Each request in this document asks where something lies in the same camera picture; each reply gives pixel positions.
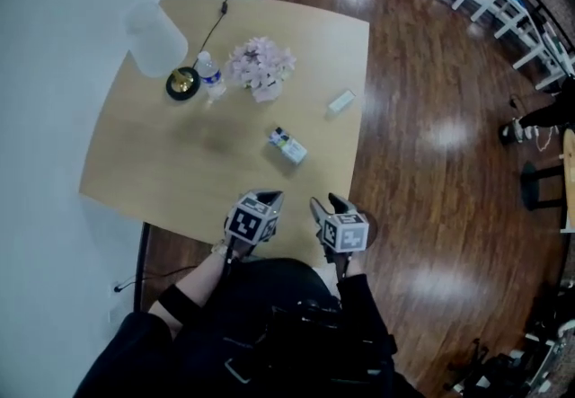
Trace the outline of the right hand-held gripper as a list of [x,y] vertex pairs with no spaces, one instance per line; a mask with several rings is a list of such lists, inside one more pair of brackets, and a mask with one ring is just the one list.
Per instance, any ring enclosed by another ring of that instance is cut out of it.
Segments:
[[326,260],[335,263],[340,276],[346,278],[353,254],[368,247],[369,223],[348,199],[330,192],[328,200],[334,215],[329,215],[315,197],[310,198],[309,208],[315,223],[321,228],[321,245]]

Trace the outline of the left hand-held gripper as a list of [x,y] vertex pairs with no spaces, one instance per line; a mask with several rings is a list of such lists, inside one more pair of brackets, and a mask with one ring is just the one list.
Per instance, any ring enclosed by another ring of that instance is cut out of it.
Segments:
[[267,242],[276,233],[283,202],[283,191],[249,190],[228,213],[226,235],[253,246]]

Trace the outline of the black round trash bin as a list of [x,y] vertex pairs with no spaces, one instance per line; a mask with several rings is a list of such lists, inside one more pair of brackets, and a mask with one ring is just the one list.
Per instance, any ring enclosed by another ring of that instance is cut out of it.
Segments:
[[359,209],[357,216],[361,221],[356,227],[355,236],[359,239],[359,245],[356,246],[355,250],[363,252],[376,240],[379,226],[375,216],[366,210]]

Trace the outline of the small white blue box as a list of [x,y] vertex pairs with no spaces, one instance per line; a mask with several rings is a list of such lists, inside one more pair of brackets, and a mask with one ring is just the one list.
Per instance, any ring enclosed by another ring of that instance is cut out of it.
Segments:
[[307,156],[307,150],[281,127],[277,127],[272,131],[269,136],[269,142],[292,164],[301,164]]

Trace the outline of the small white plastic block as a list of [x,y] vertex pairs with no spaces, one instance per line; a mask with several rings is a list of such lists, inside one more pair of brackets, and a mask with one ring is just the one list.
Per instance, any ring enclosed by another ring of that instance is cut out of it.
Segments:
[[328,105],[328,112],[338,114],[348,107],[356,98],[356,94],[351,90],[346,90]]

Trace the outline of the person's left forearm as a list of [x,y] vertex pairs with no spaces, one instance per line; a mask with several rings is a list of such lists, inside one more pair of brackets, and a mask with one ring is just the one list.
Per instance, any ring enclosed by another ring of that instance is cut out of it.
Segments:
[[225,264],[224,252],[212,252],[196,269],[166,289],[155,301],[149,313],[160,318],[174,339],[190,313],[189,308],[203,307],[222,278]]

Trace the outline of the person's right forearm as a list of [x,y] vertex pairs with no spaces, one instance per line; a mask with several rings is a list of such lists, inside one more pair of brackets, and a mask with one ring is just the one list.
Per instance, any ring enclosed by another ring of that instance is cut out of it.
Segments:
[[335,258],[338,290],[346,323],[364,341],[373,341],[385,355],[397,352],[367,282],[367,274],[353,256]]

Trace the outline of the black chest-mounted device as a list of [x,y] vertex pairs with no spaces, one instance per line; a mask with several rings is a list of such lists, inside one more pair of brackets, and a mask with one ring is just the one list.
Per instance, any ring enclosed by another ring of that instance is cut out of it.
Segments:
[[299,301],[294,308],[289,310],[273,306],[271,319],[275,323],[313,325],[329,329],[341,326],[341,312],[338,309],[321,307],[311,299]]

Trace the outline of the clear plastic water bottle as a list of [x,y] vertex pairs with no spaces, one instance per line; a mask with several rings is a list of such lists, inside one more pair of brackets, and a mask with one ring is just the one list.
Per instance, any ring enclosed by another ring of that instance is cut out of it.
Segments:
[[221,68],[206,50],[198,54],[195,69],[207,89],[208,101],[215,102],[221,98],[226,92],[224,77]]

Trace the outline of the pink flowers in white pot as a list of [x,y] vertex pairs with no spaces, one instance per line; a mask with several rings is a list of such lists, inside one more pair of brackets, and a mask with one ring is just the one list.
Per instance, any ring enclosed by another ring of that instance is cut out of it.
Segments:
[[273,102],[294,73],[296,57],[268,37],[254,37],[234,48],[225,65],[232,84],[248,90],[257,103]]

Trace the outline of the black metal table leg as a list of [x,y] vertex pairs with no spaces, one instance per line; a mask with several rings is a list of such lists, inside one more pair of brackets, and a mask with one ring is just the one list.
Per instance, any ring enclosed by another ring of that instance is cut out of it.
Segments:
[[139,312],[141,310],[142,289],[144,283],[144,273],[146,265],[146,253],[149,243],[149,234],[151,226],[148,223],[142,225],[139,249],[137,255],[137,267],[134,283],[134,298],[133,298],[133,311]]

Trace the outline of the person's black jacket torso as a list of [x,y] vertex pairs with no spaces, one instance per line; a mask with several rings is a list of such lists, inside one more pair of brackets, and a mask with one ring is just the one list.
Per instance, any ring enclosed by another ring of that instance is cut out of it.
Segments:
[[[308,299],[338,309],[341,326],[271,319]],[[73,398],[425,398],[301,261],[236,263],[174,339],[148,311],[124,319]]]

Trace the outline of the white shade table lamp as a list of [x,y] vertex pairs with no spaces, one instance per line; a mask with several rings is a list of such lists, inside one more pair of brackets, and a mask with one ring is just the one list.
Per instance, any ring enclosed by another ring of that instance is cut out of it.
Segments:
[[182,66],[188,55],[188,41],[158,3],[134,6],[124,26],[128,50],[143,75],[165,79],[166,93],[175,101],[187,101],[197,93],[197,71]]

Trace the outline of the black equipment pile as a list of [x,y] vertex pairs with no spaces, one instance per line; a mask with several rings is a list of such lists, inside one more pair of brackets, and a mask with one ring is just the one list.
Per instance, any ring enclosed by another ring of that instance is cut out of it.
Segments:
[[465,365],[450,364],[454,378],[443,390],[458,398],[529,398],[552,390],[552,371],[559,365],[569,337],[575,334],[575,319],[554,331],[539,330],[524,335],[520,349],[489,355],[478,339]]

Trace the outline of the round wooden pedestal table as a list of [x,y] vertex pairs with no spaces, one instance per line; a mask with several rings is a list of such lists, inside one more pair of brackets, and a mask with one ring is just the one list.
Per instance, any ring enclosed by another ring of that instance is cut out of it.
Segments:
[[[525,163],[520,174],[521,197],[527,210],[566,207],[565,225],[562,234],[575,234],[575,131],[568,128],[563,133],[561,163],[557,166],[536,170],[531,163]],[[564,195],[559,199],[540,199],[540,181],[561,176]]]

